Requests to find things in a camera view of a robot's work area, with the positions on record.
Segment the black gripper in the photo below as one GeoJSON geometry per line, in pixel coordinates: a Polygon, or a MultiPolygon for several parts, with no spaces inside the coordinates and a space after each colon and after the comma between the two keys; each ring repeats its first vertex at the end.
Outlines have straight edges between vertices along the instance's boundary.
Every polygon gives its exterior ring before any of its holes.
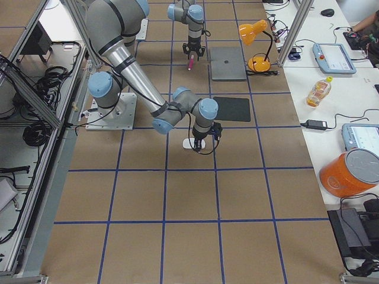
{"type": "Polygon", "coordinates": [[[205,46],[201,46],[200,43],[195,43],[195,44],[184,43],[182,45],[182,49],[183,49],[183,53],[187,57],[187,60],[190,59],[189,55],[191,54],[191,52],[194,52],[197,55],[197,61],[199,61],[199,59],[203,57],[204,52],[205,52],[205,46]]]}
{"type": "Polygon", "coordinates": [[[219,122],[212,122],[209,127],[200,127],[195,123],[192,129],[192,134],[194,136],[194,151],[201,151],[202,140],[208,135],[212,135],[216,141],[219,141],[222,131],[223,128],[219,122]]]}

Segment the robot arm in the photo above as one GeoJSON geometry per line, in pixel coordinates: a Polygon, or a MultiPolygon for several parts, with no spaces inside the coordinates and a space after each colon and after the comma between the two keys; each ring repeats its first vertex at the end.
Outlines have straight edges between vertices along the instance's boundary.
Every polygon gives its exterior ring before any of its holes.
{"type": "Polygon", "coordinates": [[[205,47],[201,45],[201,37],[205,33],[204,10],[195,1],[178,1],[169,4],[167,15],[170,20],[181,22],[188,26],[188,41],[182,45],[184,54],[190,59],[196,54],[197,59],[203,57],[205,47]]]}
{"type": "Polygon", "coordinates": [[[162,97],[128,50],[141,29],[141,21],[148,15],[147,1],[94,1],[86,13],[89,39],[96,54],[105,57],[113,71],[142,99],[158,133],[167,134],[185,115],[195,117],[188,132],[194,138],[188,142],[199,153],[208,135],[220,140],[222,127],[215,121],[219,106],[215,100],[199,98],[182,86],[174,92],[171,102],[162,97]]]}

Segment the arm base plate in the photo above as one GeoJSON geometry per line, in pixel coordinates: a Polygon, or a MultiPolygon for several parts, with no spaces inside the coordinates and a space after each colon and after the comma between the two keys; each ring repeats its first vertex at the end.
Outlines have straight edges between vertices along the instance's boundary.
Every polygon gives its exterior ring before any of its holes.
{"type": "Polygon", "coordinates": [[[140,25],[140,31],[136,35],[137,41],[144,41],[146,39],[148,24],[149,24],[148,18],[142,19],[141,25],[140,25]]]}
{"type": "Polygon", "coordinates": [[[115,107],[109,109],[99,108],[95,98],[92,99],[92,107],[85,125],[88,131],[132,131],[136,112],[137,96],[134,93],[122,92],[115,107]]]}

